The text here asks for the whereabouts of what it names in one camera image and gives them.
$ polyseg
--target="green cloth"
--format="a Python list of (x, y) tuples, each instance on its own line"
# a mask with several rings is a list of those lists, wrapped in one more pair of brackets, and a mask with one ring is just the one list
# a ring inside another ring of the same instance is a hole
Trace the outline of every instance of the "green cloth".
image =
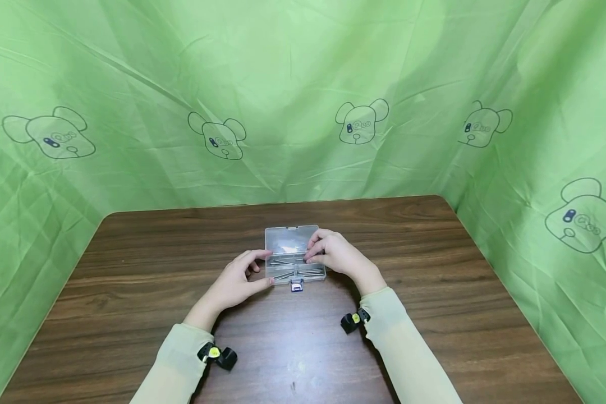
[(2, 0), (0, 394), (107, 214), (433, 193), (606, 403), (606, 0)]

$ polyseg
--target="black wrist strap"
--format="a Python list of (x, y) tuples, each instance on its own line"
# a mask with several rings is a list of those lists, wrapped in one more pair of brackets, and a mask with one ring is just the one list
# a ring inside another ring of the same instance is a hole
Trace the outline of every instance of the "black wrist strap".
[(366, 324), (369, 321), (370, 314), (368, 314), (366, 310), (359, 307), (356, 313), (348, 313), (343, 316), (341, 319), (341, 328), (343, 328), (346, 333), (351, 333), (354, 330), (357, 330), (359, 326)]
[(213, 343), (206, 343), (198, 351), (198, 358), (204, 363), (215, 362), (222, 369), (231, 370), (238, 361), (238, 355), (231, 348), (221, 349)]

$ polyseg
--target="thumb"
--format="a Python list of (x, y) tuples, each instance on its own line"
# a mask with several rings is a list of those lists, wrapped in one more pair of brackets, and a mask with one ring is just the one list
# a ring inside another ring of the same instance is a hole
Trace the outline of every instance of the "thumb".
[(331, 267), (330, 265), (330, 256), (326, 254), (319, 254), (310, 257), (306, 261), (307, 264), (324, 264), (326, 267)]
[(247, 289), (249, 290), (249, 296), (255, 295), (262, 290), (268, 289), (270, 286), (274, 285), (274, 278), (264, 278), (259, 279), (257, 281), (248, 282)]

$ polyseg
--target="wood grain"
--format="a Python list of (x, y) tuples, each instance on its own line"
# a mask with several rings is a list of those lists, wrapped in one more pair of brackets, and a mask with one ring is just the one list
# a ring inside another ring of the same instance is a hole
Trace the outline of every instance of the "wood grain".
[[(301, 224), (340, 231), (379, 265), (464, 403), (580, 402), (451, 208), (419, 196), (112, 214), (1, 403), (128, 403), (221, 269), (263, 247), (266, 227)], [(227, 311), (215, 340), (239, 361), (210, 366), (194, 402), (396, 402), (372, 345), (339, 326), (358, 300), (330, 273)]]

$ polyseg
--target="sleeve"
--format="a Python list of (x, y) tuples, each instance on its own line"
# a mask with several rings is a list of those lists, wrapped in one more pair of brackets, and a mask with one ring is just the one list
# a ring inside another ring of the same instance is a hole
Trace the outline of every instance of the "sleeve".
[(401, 403), (462, 403), (391, 288), (364, 296), (361, 307), (370, 315), (366, 337), (379, 350)]
[(175, 324), (130, 404), (188, 404), (206, 367), (198, 351), (208, 342), (210, 333)]

